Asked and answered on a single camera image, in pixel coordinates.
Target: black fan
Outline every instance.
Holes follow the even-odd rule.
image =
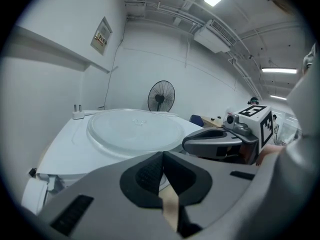
[[[150,111],[169,112],[175,101],[175,89],[168,81],[157,82],[150,90],[148,108]]]

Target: black wire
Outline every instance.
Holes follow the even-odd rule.
[[[107,101],[107,95],[108,95],[109,86],[110,86],[110,80],[111,80],[112,72],[113,72],[113,69],[114,69],[115,61],[116,61],[117,51],[118,51],[120,45],[122,44],[122,42],[123,42],[123,40],[124,40],[124,38],[125,38],[127,21],[128,21],[128,19],[125,19],[125,24],[124,24],[122,39],[121,39],[118,47],[117,47],[116,50],[115,50],[114,59],[113,59],[113,63],[112,63],[112,68],[111,68],[110,77],[109,77],[109,82],[108,82],[108,88],[106,89],[106,94],[105,94],[105,98],[104,98],[103,110],[106,110],[106,101]]]

